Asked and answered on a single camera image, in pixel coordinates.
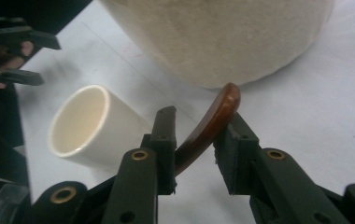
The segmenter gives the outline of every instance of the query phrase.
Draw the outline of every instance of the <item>brown curved object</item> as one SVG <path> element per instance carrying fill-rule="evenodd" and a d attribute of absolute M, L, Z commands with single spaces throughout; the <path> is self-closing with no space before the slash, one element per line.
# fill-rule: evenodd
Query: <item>brown curved object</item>
<path fill-rule="evenodd" d="M 221 89 L 198 126 L 175 153 L 175 176 L 189 167 L 212 144 L 233 119 L 241 102 L 240 90 L 233 83 Z"/>

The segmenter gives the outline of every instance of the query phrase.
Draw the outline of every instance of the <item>white surface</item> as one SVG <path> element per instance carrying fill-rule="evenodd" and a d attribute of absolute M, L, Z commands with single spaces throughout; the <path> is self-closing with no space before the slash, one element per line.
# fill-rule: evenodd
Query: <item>white surface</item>
<path fill-rule="evenodd" d="M 42 49 L 23 69 L 42 74 L 41 87 L 19 86 L 32 200 L 53 184 L 91 188 L 110 177 L 51 155 L 50 120 L 78 88 L 102 84 L 149 123 L 158 109 L 177 107 L 181 144 L 217 91 L 164 75 L 98 2 L 58 38 L 63 50 Z M 262 147 L 289 152 L 319 185 L 343 193 L 355 183 L 355 0 L 337 0 L 319 39 L 291 65 L 241 86 L 239 113 Z M 229 196 L 210 148 L 177 178 L 177 194 L 160 197 L 160 223 L 254 223 L 249 198 Z"/>

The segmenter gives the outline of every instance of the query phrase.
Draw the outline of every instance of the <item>cup rim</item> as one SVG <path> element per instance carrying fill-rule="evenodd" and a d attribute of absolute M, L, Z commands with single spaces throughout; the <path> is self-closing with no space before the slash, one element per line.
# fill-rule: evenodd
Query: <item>cup rim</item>
<path fill-rule="evenodd" d="M 76 98 L 81 92 L 84 92 L 84 91 L 87 91 L 89 89 L 96 89 L 96 90 L 99 90 L 101 91 L 101 93 L 103 93 L 104 97 L 105 97 L 105 108 L 104 108 L 104 111 L 102 113 L 102 117 L 100 118 L 99 120 L 99 123 L 95 129 L 95 131 L 91 134 L 91 136 L 84 142 L 81 144 L 81 146 L 77 149 L 74 149 L 72 151 L 69 151 L 69 152 L 61 152 L 61 151 L 58 151 L 55 149 L 55 145 L 53 144 L 53 141 L 52 141 L 52 136 L 53 136 L 53 131 L 55 129 L 55 125 L 56 125 L 56 122 L 58 120 L 58 118 L 62 115 L 62 112 L 64 110 L 64 108 L 74 99 Z M 101 131 L 104 127 L 104 124 L 105 124 L 105 120 L 107 119 L 107 111 L 109 111 L 110 109 L 110 93 L 108 91 L 107 88 L 105 88 L 104 86 L 101 86 L 101 85 L 88 85 L 88 86 L 85 86 L 77 91 L 75 91 L 73 94 L 71 94 L 67 100 L 64 101 L 64 103 L 60 106 L 60 108 L 58 109 L 58 111 L 56 112 L 56 114 L 54 115 L 53 119 L 52 119 L 52 122 L 51 122 L 51 125 L 50 125 L 50 129 L 49 129 L 49 145 L 50 145 L 50 150 L 51 152 L 60 157 L 60 158 L 68 158 L 68 157 L 71 157 L 73 155 L 76 155 L 76 154 L 79 154 L 80 152 L 84 151 L 86 149 L 86 146 L 90 145 L 94 138 L 96 138 L 96 135 L 99 133 L 99 131 Z"/>

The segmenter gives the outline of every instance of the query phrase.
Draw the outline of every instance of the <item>brass screw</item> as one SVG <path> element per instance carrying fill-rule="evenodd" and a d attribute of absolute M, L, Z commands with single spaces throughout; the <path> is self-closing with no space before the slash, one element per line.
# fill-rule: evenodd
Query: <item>brass screw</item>
<path fill-rule="evenodd" d="M 283 161 L 286 158 L 285 154 L 276 150 L 268 150 L 267 156 L 271 159 L 278 160 L 278 161 Z"/>
<path fill-rule="evenodd" d="M 52 203 L 66 203 L 69 202 L 72 198 L 74 198 L 77 193 L 78 192 L 74 187 L 63 187 L 55 190 L 52 193 L 50 200 Z"/>
<path fill-rule="evenodd" d="M 131 154 L 131 158 L 134 161 L 142 161 L 145 160 L 148 157 L 148 153 L 146 151 L 140 150 L 140 151 L 136 151 L 134 153 Z"/>

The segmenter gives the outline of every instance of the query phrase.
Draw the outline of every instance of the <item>white ceramic cup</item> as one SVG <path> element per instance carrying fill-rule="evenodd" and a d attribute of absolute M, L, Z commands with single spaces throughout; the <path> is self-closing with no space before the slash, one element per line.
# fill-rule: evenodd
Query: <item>white ceramic cup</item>
<path fill-rule="evenodd" d="M 76 91 L 50 125 L 51 152 L 59 157 L 117 173 L 125 152 L 140 147 L 149 124 L 106 88 Z"/>

